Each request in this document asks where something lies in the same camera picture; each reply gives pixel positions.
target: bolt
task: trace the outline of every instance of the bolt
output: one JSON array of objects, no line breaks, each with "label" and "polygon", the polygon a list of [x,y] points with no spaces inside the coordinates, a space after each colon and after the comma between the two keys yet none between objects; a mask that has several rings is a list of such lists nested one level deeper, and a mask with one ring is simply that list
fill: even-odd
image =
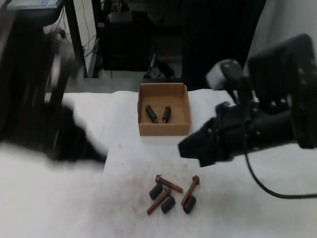
[{"label": "bolt", "polygon": [[156,177],[156,179],[155,179],[155,182],[160,182],[160,183],[162,183],[162,184],[165,184],[166,186],[168,186],[168,187],[170,187],[170,188],[172,188],[172,189],[174,189],[174,190],[176,190],[176,191],[178,191],[178,192],[180,192],[180,193],[183,192],[183,189],[182,189],[181,187],[179,187],[179,186],[177,186],[177,185],[174,185],[174,184],[172,184],[171,182],[169,182],[169,181],[167,181],[167,180],[161,178],[160,175],[157,175],[157,177]]},{"label": "bolt", "polygon": [[185,203],[187,202],[187,199],[189,198],[190,195],[192,195],[194,188],[196,187],[196,185],[199,184],[199,177],[197,175],[193,176],[193,182],[192,185],[190,185],[183,201],[182,201],[182,206],[185,205]]},{"label": "bolt", "polygon": [[165,192],[152,204],[152,206],[147,210],[147,214],[150,215],[154,210],[171,194],[169,188],[165,188]]}]

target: black equipment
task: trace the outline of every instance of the black equipment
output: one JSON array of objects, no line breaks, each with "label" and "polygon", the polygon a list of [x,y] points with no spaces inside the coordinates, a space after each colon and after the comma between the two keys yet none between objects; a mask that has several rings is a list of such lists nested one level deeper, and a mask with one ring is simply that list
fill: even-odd
[{"label": "black equipment", "polygon": [[44,152],[53,161],[104,164],[106,154],[96,150],[75,123],[72,108],[62,103],[68,79],[82,68],[74,55],[60,57],[56,86],[45,99],[60,53],[54,33],[45,35],[32,21],[0,12],[0,141]]},{"label": "black equipment", "polygon": [[[115,15],[127,19],[116,22]],[[148,70],[148,14],[141,11],[114,12],[111,22],[100,23],[101,56],[104,70]]]},{"label": "black equipment", "polygon": [[235,105],[216,106],[216,117],[179,143],[182,157],[199,159],[204,167],[292,142],[303,149],[317,147],[317,68],[311,38],[294,37],[248,64],[250,77],[242,76],[235,60],[221,61],[207,75],[211,88],[226,90]]}]

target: table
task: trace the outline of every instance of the table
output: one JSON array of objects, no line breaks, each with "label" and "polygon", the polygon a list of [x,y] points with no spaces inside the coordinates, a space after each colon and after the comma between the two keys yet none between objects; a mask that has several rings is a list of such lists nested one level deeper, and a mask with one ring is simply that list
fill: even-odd
[{"label": "table", "polygon": [[[91,136],[109,148],[104,171],[90,164],[52,165],[43,154],[0,145],[0,237],[316,236],[317,201],[269,196],[252,180],[243,157],[200,168],[197,160],[179,157],[176,145],[183,137],[140,137],[137,97],[133,92],[64,96],[75,102],[76,118],[87,122]],[[189,99],[195,131],[228,97],[199,90],[189,92]],[[304,193],[317,191],[316,155],[286,145],[253,153],[250,159],[269,188]],[[183,194],[177,192],[168,214],[160,209],[146,214],[156,174],[184,190],[193,175],[200,177],[190,215],[182,211]]]}]

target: cable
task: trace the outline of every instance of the cable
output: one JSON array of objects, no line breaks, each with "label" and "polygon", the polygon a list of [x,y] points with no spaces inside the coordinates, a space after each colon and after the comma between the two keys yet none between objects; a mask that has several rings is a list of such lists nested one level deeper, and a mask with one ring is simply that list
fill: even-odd
[{"label": "cable", "polygon": [[57,26],[56,26],[56,28],[55,28],[54,32],[58,29],[58,26],[59,26],[59,24],[60,24],[60,21],[61,21],[61,19],[63,18],[63,15],[64,15],[64,11],[61,13],[61,16],[60,16],[59,22],[58,22],[58,24],[57,24]]},{"label": "cable", "polygon": [[63,7],[63,22],[64,22],[64,28],[65,28],[65,34],[66,34],[66,40],[69,42],[69,40],[71,39],[71,36],[70,36],[70,39],[67,38],[67,32],[66,32],[66,24],[65,24],[65,7]]},{"label": "cable", "polygon": [[83,0],[81,0],[81,4],[83,5],[84,19],[85,19],[86,27],[87,27],[87,31],[88,31],[88,39],[90,39],[90,32],[89,32],[89,28],[88,28],[88,24],[87,24],[87,20],[86,20],[85,7],[84,7]]},{"label": "cable", "polygon": [[270,189],[268,189],[267,187],[265,187],[265,185],[263,183],[261,183],[261,181],[258,179],[258,177],[254,174],[253,169],[251,168],[250,165],[250,161],[249,161],[249,156],[248,156],[248,152],[247,152],[247,138],[248,135],[246,134],[246,128],[244,125],[242,125],[244,127],[244,131],[245,131],[245,136],[243,138],[244,141],[244,146],[243,146],[243,153],[244,156],[246,158],[246,162],[248,165],[248,169],[254,179],[254,181],[260,186],[260,188],[262,188],[265,192],[267,192],[268,194],[277,197],[277,198],[281,198],[281,199],[309,199],[309,198],[317,198],[317,193],[311,193],[311,194],[299,194],[299,195],[288,195],[288,194],[281,194],[281,193],[277,193],[274,192]]},{"label": "cable", "polygon": [[86,45],[88,45],[88,43],[91,42],[91,40],[92,40],[95,36],[97,36],[97,34],[94,35],[94,36],[84,45],[84,47],[86,47]]}]

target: cardboard box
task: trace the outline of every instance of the cardboard box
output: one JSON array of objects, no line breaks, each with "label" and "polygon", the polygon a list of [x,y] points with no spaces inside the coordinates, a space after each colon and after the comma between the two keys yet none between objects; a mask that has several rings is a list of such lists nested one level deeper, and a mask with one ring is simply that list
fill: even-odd
[{"label": "cardboard box", "polygon": [[[150,105],[158,117],[153,123],[145,111]],[[171,106],[168,123],[162,123],[165,107]],[[141,84],[138,100],[140,135],[188,135],[191,123],[187,87],[183,83]]]}]

